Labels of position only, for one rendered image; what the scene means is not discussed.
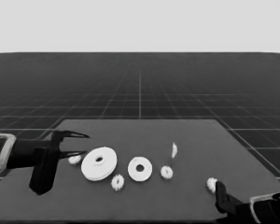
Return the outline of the white round carrier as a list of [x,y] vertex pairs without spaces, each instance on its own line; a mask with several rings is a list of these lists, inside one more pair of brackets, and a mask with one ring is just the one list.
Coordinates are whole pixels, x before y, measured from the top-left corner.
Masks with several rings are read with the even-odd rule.
[[147,181],[152,175],[152,163],[145,157],[134,157],[128,164],[128,174],[136,182]]

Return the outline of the large thick white disc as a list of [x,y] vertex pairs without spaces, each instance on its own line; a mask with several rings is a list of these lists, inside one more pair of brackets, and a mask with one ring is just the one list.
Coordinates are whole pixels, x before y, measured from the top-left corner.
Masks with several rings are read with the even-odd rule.
[[98,147],[84,157],[81,172],[90,181],[100,181],[113,173],[117,163],[117,153],[113,148]]

